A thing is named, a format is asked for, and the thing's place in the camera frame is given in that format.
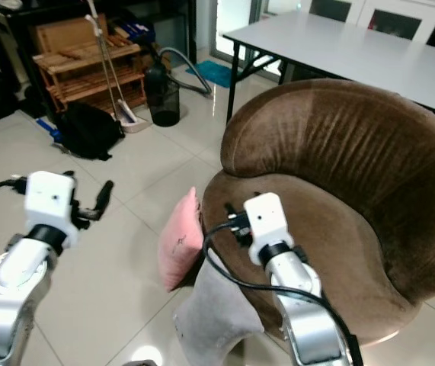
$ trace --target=brown armchair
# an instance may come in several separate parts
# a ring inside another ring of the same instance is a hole
[[[243,106],[203,197],[206,229],[254,192],[277,193],[289,230],[361,344],[397,332],[435,296],[435,115],[354,82],[273,88]],[[214,249],[237,277],[265,283],[229,232]],[[272,297],[244,291],[281,337]]]

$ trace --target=tile floor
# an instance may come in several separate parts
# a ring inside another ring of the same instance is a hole
[[[191,76],[177,70],[179,79]],[[238,86],[237,108],[273,87],[254,76]],[[214,98],[181,92],[187,116],[176,126],[152,126],[129,135],[108,162],[61,153],[33,120],[21,112],[0,120],[0,180],[40,169],[75,170],[78,198],[91,206],[107,179],[116,186],[100,223],[63,253],[51,291],[36,314],[24,366],[120,366],[131,358],[160,358],[164,366],[186,366],[171,314],[190,288],[162,290],[156,267],[158,233],[172,207],[191,185],[202,196],[220,170],[219,144],[228,90],[213,85]],[[148,111],[138,112],[148,117]],[[23,232],[22,197],[0,190],[0,253],[13,233]],[[395,338],[365,348],[368,366],[435,364],[435,299]],[[266,335],[246,340],[227,366],[290,365]]]

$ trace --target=black trash bin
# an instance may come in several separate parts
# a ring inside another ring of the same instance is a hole
[[[167,80],[164,91],[147,88],[146,98],[153,123],[161,127],[174,126],[180,120],[180,86]]]

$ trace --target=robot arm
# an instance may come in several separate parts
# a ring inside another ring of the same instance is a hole
[[[250,245],[251,261],[263,267],[273,288],[232,281],[255,290],[273,290],[275,305],[283,317],[283,337],[289,344],[293,364],[362,365],[356,337],[321,298],[320,279],[305,263],[305,253],[300,249],[296,252],[297,248],[292,250],[293,238],[288,232],[280,198],[273,193],[261,194],[246,201],[245,212],[240,214],[232,208],[230,210],[229,205],[227,207],[231,231],[241,244]],[[297,291],[282,291],[285,287]]]
[[[114,184],[106,183],[93,210],[79,209],[72,172],[35,172],[18,178],[16,186],[26,194],[29,234],[0,255],[0,366],[21,363],[34,312],[50,289],[58,257],[77,244],[78,230],[87,229],[89,220],[100,219]]]

